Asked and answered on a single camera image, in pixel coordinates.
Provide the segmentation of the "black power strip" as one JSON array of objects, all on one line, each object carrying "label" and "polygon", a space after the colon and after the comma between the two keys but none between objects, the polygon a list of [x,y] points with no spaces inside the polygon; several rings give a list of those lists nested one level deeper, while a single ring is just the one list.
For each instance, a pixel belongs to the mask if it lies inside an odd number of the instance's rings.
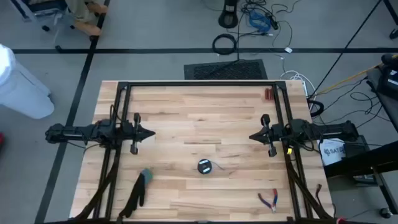
[{"label": "black power strip", "polygon": [[279,24],[276,21],[276,17],[272,13],[269,13],[269,12],[267,13],[266,17],[269,19],[272,28],[274,30],[278,30],[279,29]]}]

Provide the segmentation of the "person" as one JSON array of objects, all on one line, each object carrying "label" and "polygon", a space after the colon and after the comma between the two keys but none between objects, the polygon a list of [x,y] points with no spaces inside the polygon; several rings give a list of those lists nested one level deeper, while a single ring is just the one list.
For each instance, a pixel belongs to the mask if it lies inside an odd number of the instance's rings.
[{"label": "person", "polygon": [[91,24],[95,14],[106,14],[108,6],[95,0],[64,0],[72,14],[74,26],[88,36],[100,36],[101,29]]}]

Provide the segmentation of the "dark grey side table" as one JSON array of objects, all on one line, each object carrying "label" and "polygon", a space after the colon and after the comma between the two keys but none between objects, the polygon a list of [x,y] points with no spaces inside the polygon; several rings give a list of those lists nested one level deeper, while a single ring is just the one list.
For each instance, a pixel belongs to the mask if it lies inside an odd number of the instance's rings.
[{"label": "dark grey side table", "polygon": [[398,133],[398,100],[384,95],[377,90],[379,87],[379,78],[381,77],[381,72],[378,68],[370,69],[370,71],[366,73],[366,76],[369,81],[369,86],[374,90],[376,96],[379,98],[384,111]]}]

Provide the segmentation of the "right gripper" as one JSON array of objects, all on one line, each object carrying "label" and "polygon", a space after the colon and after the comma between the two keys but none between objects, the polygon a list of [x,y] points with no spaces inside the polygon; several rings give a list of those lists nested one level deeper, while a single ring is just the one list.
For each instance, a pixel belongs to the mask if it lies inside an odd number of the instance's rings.
[{"label": "right gripper", "polygon": [[280,141],[285,131],[284,131],[284,125],[279,123],[269,126],[270,121],[271,119],[268,114],[262,115],[261,124],[263,125],[263,127],[261,128],[260,131],[249,136],[249,139],[257,141],[264,145],[268,145],[269,146],[268,154],[270,157],[274,157],[277,154],[276,148],[274,146],[274,141]]}]

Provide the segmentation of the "office chair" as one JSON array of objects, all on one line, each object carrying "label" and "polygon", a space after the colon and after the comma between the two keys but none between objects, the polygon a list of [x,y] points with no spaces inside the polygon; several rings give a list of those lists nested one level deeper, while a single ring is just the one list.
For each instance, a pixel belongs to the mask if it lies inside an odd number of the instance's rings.
[{"label": "office chair", "polygon": [[64,52],[58,37],[66,28],[75,28],[65,0],[10,0],[10,3],[22,21],[37,30],[41,38],[49,40],[57,53]]}]

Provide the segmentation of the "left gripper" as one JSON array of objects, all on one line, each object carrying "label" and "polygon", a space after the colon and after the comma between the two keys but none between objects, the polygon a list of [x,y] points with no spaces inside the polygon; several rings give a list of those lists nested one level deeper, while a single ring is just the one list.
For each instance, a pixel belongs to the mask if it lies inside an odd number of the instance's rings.
[{"label": "left gripper", "polygon": [[141,125],[141,116],[139,113],[134,113],[133,123],[131,123],[129,120],[124,120],[121,122],[121,127],[124,133],[124,138],[127,140],[132,140],[130,152],[133,155],[138,154],[137,143],[139,142],[140,132],[146,133],[144,137],[142,137],[141,143],[155,142],[155,132],[146,129]]}]

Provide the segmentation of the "white trash bin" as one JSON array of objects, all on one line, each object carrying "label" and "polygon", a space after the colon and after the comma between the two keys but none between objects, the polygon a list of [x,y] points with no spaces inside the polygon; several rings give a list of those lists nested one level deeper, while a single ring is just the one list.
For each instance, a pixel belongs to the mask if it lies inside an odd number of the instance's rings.
[{"label": "white trash bin", "polygon": [[54,111],[50,94],[51,91],[16,60],[14,52],[0,44],[0,105],[32,119],[42,119]]}]

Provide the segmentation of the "black floor mat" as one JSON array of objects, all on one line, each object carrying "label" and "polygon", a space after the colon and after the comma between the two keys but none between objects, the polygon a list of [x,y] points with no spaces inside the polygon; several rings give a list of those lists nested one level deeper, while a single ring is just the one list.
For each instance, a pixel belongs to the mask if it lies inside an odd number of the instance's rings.
[{"label": "black floor mat", "polygon": [[186,80],[267,80],[262,59],[184,65]]}]

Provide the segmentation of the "black metal beam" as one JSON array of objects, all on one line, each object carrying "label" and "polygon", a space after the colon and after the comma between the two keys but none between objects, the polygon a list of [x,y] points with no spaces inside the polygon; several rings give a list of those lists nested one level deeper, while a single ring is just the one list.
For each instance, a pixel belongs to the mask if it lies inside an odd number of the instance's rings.
[{"label": "black metal beam", "polygon": [[324,167],[328,178],[341,175],[359,176],[373,174],[388,209],[398,215],[398,203],[394,200],[382,173],[398,170],[398,141],[383,145],[353,157],[348,157]]}]

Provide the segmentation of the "blue wire spool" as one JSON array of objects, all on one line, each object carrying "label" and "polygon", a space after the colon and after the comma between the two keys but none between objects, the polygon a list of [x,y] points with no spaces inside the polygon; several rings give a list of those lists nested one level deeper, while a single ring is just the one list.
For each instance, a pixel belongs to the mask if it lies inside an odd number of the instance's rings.
[{"label": "blue wire spool", "polygon": [[201,159],[197,164],[197,170],[199,173],[205,175],[209,174],[213,169],[211,161],[208,159]]}]

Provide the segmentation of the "black cylinder stand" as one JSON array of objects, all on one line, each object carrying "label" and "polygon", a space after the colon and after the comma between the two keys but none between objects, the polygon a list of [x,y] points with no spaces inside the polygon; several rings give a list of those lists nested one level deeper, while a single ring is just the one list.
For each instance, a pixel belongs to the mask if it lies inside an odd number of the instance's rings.
[{"label": "black cylinder stand", "polygon": [[237,16],[238,0],[224,0],[223,9],[218,18],[218,24],[226,29],[237,26],[239,19]]}]

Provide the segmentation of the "white power strip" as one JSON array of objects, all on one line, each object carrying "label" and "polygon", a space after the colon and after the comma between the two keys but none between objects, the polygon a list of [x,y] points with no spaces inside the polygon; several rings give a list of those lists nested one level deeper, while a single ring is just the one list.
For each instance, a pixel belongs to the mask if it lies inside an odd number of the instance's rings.
[{"label": "white power strip", "polygon": [[302,83],[303,90],[305,96],[308,96],[308,87],[313,88],[313,84],[311,81],[303,74],[295,71],[295,70],[288,70],[280,75],[281,79],[286,80],[299,80]]}]

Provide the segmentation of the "black work glove green cuff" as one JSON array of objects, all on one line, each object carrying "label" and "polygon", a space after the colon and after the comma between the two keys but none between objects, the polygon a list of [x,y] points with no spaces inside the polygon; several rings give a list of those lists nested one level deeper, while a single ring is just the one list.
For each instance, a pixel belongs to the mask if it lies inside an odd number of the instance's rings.
[{"label": "black work glove green cuff", "polygon": [[137,206],[144,206],[146,187],[152,180],[153,175],[150,169],[143,169],[133,186],[132,192],[127,200],[126,206],[119,213],[119,217],[129,218]]}]

